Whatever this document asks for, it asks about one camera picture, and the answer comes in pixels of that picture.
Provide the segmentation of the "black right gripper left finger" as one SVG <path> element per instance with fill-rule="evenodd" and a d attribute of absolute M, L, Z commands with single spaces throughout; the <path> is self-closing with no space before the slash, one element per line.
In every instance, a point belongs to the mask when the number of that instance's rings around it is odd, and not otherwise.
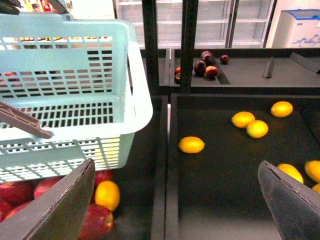
<path fill-rule="evenodd" d="M 0 224 L 2 240 L 76 240 L 95 181 L 89 158 L 41 196 Z"/>

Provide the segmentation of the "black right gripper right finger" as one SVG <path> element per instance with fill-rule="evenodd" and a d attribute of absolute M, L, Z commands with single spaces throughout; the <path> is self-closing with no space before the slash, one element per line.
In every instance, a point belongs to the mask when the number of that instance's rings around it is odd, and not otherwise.
<path fill-rule="evenodd" d="M 263 198 L 283 240 L 320 238 L 320 194 L 263 161 L 257 171 Z"/>

